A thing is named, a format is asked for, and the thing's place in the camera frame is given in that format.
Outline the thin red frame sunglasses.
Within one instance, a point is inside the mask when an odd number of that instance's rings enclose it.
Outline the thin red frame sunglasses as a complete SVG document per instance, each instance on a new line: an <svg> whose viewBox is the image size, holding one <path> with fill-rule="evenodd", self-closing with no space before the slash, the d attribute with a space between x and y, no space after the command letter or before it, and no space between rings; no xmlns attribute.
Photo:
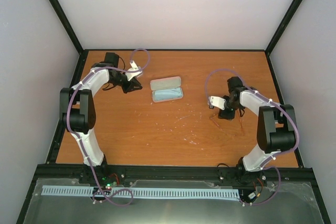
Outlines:
<svg viewBox="0 0 336 224"><path fill-rule="evenodd" d="M243 128L242 119L235 113L236 117L232 120L226 120L219 118L218 113L213 113L209 120L212 124L221 132L231 136L244 136L245 130Z"/></svg>

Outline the pink glasses case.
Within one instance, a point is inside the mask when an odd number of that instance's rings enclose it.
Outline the pink glasses case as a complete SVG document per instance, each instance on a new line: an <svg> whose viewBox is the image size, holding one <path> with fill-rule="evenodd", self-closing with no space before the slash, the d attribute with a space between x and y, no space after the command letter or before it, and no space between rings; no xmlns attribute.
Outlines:
<svg viewBox="0 0 336 224"><path fill-rule="evenodd" d="M161 78L161 79L155 79L150 81L150 88L152 91L152 100L153 100L153 92L157 90L164 90L164 89L174 89L174 88L181 88L182 79L179 76L176 77L167 77L167 78Z"/></svg>

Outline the light blue cleaning cloth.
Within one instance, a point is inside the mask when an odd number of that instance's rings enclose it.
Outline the light blue cleaning cloth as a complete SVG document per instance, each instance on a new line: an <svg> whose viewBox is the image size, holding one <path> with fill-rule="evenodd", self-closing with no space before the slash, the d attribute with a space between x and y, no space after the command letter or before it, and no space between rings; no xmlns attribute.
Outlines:
<svg viewBox="0 0 336 224"><path fill-rule="evenodd" d="M183 92L180 88L157 90L153 92L153 100L155 102L174 100L183 97Z"/></svg>

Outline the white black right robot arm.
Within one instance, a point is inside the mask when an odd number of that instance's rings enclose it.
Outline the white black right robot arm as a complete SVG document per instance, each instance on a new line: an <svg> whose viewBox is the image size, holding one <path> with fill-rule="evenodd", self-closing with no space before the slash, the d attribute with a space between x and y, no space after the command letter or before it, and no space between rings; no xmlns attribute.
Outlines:
<svg viewBox="0 0 336 224"><path fill-rule="evenodd" d="M231 121L236 113L242 117L246 109L258 117L257 144L236 165L236 179L245 185L249 183L249 176L254 177L253 173L262 171L278 155L297 148L299 136L295 111L293 106L281 105L245 86L239 77L229 78L227 84L229 95L210 97L211 105L219 108L218 118Z"/></svg>

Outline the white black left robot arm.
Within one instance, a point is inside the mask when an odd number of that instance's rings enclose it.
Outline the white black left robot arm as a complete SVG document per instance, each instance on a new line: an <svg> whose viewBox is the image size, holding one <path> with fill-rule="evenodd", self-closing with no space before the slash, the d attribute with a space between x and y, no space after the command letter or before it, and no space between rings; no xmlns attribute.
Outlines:
<svg viewBox="0 0 336 224"><path fill-rule="evenodd" d="M100 184L108 180L109 170L102 166L105 155L94 131L96 110L93 98L105 84L120 86L123 93L142 89L138 77L143 74L143 68L130 59L130 68L122 69L118 67L119 60L119 55L106 53L104 61L93 64L82 80L60 90L59 120L76 140L83 163L94 167L91 178Z"/></svg>

